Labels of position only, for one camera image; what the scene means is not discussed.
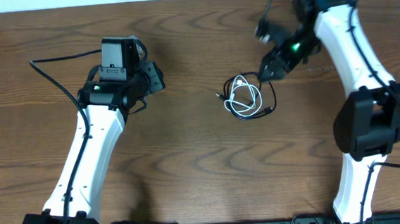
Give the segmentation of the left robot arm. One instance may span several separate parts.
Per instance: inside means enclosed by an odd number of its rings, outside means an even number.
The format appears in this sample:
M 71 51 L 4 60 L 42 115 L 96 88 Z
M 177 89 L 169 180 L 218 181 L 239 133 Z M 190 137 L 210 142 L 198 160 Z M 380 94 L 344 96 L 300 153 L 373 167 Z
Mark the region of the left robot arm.
M 38 67 L 74 103 L 77 127 L 56 188 L 41 213 L 25 215 L 22 224 L 100 224 L 101 195 L 114 146 L 135 104 L 165 87 L 163 73 L 147 58 L 148 50 L 134 35 L 104 37 L 101 64 L 89 71 L 76 96 Z M 120 221 L 112 224 L 134 224 Z

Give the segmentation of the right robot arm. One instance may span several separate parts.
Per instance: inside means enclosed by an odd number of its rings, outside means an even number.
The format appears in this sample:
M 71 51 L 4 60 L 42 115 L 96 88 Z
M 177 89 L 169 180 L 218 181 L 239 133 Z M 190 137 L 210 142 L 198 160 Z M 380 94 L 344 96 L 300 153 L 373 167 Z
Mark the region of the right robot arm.
M 400 224 L 400 213 L 374 216 L 376 179 L 400 141 L 400 82 L 378 60 L 358 19 L 358 0 L 291 0 L 299 28 L 288 34 L 262 17 L 256 36 L 273 42 L 258 72 L 261 82 L 281 80 L 321 49 L 329 52 L 346 99 L 333 132 L 343 154 L 333 215 L 323 224 Z

